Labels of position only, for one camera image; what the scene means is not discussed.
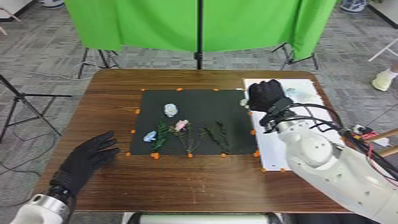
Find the green backdrop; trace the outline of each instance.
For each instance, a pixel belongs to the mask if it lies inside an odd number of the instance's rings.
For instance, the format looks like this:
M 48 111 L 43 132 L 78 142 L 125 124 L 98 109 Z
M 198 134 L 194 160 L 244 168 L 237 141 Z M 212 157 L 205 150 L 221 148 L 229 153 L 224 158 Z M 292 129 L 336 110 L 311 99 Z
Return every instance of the green backdrop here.
M 288 42 L 311 56 L 336 0 L 205 0 L 205 52 Z M 196 52 L 198 0 L 66 0 L 84 45 Z

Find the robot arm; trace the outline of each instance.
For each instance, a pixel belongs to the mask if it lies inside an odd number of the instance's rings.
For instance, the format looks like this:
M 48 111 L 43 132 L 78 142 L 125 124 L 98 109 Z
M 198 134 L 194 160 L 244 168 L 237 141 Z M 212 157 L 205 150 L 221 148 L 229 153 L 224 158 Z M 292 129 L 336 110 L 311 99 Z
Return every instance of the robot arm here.
M 317 134 L 308 122 L 279 124 L 290 168 L 315 188 L 354 213 L 382 224 L 398 220 L 398 188 L 381 175 L 388 172 L 350 147 Z
M 109 164 L 121 149 L 107 149 L 116 143 L 114 132 L 107 132 L 73 150 L 50 181 L 46 195 L 38 194 L 20 208 L 11 224 L 62 224 L 70 222 L 75 197 L 94 171 Z
M 22 206 L 11 224 L 62 224 L 68 213 L 64 202 L 52 196 L 38 194 Z
M 340 119 L 336 124 L 315 117 L 297 116 L 290 110 L 295 106 L 301 104 L 295 104 L 285 96 L 281 83 L 276 80 L 253 84 L 249 107 L 251 110 L 267 112 L 260 124 L 267 132 L 276 130 L 279 132 L 293 172 L 347 210 L 382 224 L 393 224 L 398 220 L 397 168 L 375 152 L 375 157 L 366 157 L 368 146 L 352 139 Z M 311 106 L 331 111 L 320 105 Z M 365 154 L 350 147 L 334 144 L 311 131 L 309 120 L 318 120 L 343 133 Z

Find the wooden table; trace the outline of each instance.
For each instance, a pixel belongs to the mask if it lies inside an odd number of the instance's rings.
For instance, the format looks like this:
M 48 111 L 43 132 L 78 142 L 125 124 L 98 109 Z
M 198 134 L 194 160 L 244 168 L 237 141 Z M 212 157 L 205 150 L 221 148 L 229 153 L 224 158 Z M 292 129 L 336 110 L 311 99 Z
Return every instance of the wooden table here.
M 244 78 L 304 78 L 308 72 L 103 70 L 98 72 L 57 145 L 38 192 L 77 145 L 105 131 L 116 131 L 123 153 L 98 171 L 78 195 L 80 211 L 146 212 L 347 212 L 293 172 L 261 172 L 253 155 L 125 155 L 130 149 L 141 89 L 237 89 Z

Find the tripod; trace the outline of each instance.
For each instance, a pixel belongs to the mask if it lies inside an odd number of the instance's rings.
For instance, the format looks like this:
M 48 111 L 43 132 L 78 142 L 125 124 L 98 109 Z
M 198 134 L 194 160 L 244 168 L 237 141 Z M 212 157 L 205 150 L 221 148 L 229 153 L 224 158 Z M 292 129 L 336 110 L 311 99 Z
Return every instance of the tripod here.
M 13 106 L 11 106 L 9 116 L 7 116 L 7 120 L 6 120 L 6 124 L 4 124 L 4 130 L 2 130 L 2 134 L 0 134 L 0 143 L 2 143 L 2 140 L 4 140 L 4 135 L 6 135 L 6 132 L 7 132 L 9 127 L 15 126 L 15 125 L 18 125 L 18 124 L 23 124 L 25 122 L 34 121 L 34 120 L 38 120 L 38 119 L 41 119 L 41 120 L 45 121 L 45 123 L 46 123 L 48 127 L 52 128 L 54 132 L 55 132 L 57 135 L 61 136 L 61 132 L 59 132 L 59 130 L 55 129 L 55 127 L 54 127 L 50 121 L 48 121 L 46 118 L 45 118 L 45 114 L 46 114 L 46 111 L 48 111 L 50 106 L 52 106 L 52 104 L 54 104 L 55 98 L 57 98 L 57 97 L 71 97 L 71 95 L 27 94 L 27 93 L 18 92 L 15 86 L 11 85 L 7 79 L 4 78 L 2 75 L 0 75 L 0 82 L 2 82 L 2 84 L 4 84 L 4 86 L 6 86 L 6 88 L 9 89 L 9 91 L 15 93 L 15 101 L 13 101 Z M 50 100 L 50 102 L 48 102 L 48 104 L 46 104 L 46 107 L 45 107 L 45 109 L 43 109 L 41 112 L 39 112 L 39 110 L 36 109 L 34 105 L 30 104 L 30 102 L 29 102 L 29 100 L 27 100 L 27 98 L 25 98 L 27 96 L 38 96 L 38 97 L 50 97 L 50 98 L 52 98 L 52 100 Z M 36 116 L 34 116 L 32 118 L 29 118 L 29 119 L 25 119 L 25 120 L 22 120 L 22 121 L 18 121 L 18 122 L 13 123 L 13 122 L 11 122 L 11 118 L 13 118 L 13 115 L 15 115 L 16 105 L 18 105 L 20 102 L 22 102 L 23 105 L 27 106 L 27 108 L 29 108 L 29 110 L 32 111 L 32 113 L 34 113 Z

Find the black mat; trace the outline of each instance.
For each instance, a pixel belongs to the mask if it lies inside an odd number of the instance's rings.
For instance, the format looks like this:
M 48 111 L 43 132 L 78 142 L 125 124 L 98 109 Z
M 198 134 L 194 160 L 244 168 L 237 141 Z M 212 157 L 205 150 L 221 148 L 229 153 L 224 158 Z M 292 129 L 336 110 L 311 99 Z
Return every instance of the black mat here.
M 167 118 L 169 126 L 176 125 L 180 120 L 192 123 L 192 136 L 198 140 L 199 129 L 212 127 L 221 121 L 228 130 L 229 154 L 251 154 L 256 152 L 256 136 L 251 135 L 253 122 L 247 109 L 240 106 L 240 100 L 245 98 L 238 90 L 183 90 L 178 91 L 146 91 L 142 95 L 141 115 L 135 122 L 135 134 L 132 141 L 132 154 L 150 155 L 151 144 L 144 142 L 146 134 L 157 130 L 157 125 L 167 117 L 164 106 L 173 103 L 178 106 L 178 115 Z M 187 154 L 178 137 L 169 134 L 167 142 L 160 149 L 160 154 Z M 222 149 L 208 135 L 203 137 L 201 145 L 194 154 L 215 155 Z

